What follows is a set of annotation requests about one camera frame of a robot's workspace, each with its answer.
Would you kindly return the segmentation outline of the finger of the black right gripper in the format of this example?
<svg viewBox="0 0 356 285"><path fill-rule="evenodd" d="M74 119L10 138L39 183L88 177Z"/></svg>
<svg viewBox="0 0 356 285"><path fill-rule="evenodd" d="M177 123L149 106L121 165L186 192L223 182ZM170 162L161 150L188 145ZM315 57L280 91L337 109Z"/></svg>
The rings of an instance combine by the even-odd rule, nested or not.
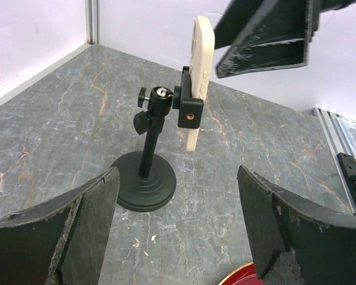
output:
<svg viewBox="0 0 356 285"><path fill-rule="evenodd" d="M304 67L308 64L309 39L279 40L247 47L231 46L217 63L218 78L254 72Z"/></svg>
<svg viewBox="0 0 356 285"><path fill-rule="evenodd" d="M231 1L214 28L215 48L303 40L310 1Z"/></svg>

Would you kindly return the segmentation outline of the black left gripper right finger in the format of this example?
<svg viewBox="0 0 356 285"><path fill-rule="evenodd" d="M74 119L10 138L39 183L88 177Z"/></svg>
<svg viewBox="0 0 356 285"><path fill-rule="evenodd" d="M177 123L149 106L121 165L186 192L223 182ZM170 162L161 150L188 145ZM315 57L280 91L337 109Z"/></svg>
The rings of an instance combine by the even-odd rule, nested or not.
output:
<svg viewBox="0 0 356 285"><path fill-rule="evenodd" d="M264 284L356 284L356 216L237 174L256 275Z"/></svg>

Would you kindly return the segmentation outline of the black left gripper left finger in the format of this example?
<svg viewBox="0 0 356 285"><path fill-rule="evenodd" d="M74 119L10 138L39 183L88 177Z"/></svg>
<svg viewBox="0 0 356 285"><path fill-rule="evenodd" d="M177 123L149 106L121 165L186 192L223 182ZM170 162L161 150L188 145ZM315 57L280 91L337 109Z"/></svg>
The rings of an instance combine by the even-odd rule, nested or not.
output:
<svg viewBox="0 0 356 285"><path fill-rule="evenodd" d="M107 172L0 219L0 284L98 284L119 192Z"/></svg>

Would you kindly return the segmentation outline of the cream cased smartphone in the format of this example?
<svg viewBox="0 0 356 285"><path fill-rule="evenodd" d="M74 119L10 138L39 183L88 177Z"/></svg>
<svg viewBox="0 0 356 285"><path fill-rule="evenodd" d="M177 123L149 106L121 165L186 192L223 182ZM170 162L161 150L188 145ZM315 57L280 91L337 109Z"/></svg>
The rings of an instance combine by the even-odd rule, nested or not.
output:
<svg viewBox="0 0 356 285"><path fill-rule="evenodd" d="M215 36L212 25L206 16L197 16L192 37L192 56L189 75L191 79L189 110L184 115L193 122L187 132L186 151L193 152L199 134L199 126L214 56Z"/></svg>

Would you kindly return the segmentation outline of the black phone stand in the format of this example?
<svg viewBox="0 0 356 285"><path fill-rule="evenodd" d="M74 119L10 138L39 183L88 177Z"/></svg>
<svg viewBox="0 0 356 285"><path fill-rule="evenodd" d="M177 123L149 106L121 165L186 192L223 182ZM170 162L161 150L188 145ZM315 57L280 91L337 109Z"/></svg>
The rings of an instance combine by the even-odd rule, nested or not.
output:
<svg viewBox="0 0 356 285"><path fill-rule="evenodd" d="M155 153L158 137L171 109L179 111L178 127L199 128L204 102L192 95L189 68L184 66L180 84L170 90L163 86L145 87L138 94L138 107L148 103L147 110L137 113L133 125L137 134L145 134L142 151L119 157L112 165L119 169L120 187L117 203L130 211L150 212L165 206L176 190L176 174L170 163Z"/></svg>

